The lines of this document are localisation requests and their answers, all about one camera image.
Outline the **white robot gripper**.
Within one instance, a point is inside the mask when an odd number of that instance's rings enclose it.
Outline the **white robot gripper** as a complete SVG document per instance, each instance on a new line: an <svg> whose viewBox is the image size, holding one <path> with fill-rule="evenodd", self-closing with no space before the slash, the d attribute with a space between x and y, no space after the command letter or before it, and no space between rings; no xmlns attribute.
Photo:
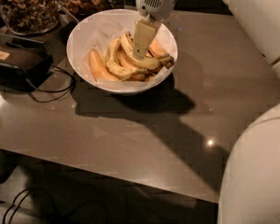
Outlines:
<svg viewBox="0 0 280 224"><path fill-rule="evenodd" d="M149 45L156 37L161 23L175 7L177 0L135 0L137 10L142 17L150 17L154 22L137 21L133 34L133 56L143 60Z"/></svg>

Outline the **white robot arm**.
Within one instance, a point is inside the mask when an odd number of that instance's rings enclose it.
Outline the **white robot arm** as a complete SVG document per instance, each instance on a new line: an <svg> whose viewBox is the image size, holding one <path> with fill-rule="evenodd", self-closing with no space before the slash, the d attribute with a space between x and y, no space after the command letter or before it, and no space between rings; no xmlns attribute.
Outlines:
<svg viewBox="0 0 280 224"><path fill-rule="evenodd" d="M165 82L128 103L134 121L218 192L217 213L155 189L136 224L280 224L280 0L223 1L255 48L239 54L229 26L174 12L208 63L182 59L183 91Z"/></svg>

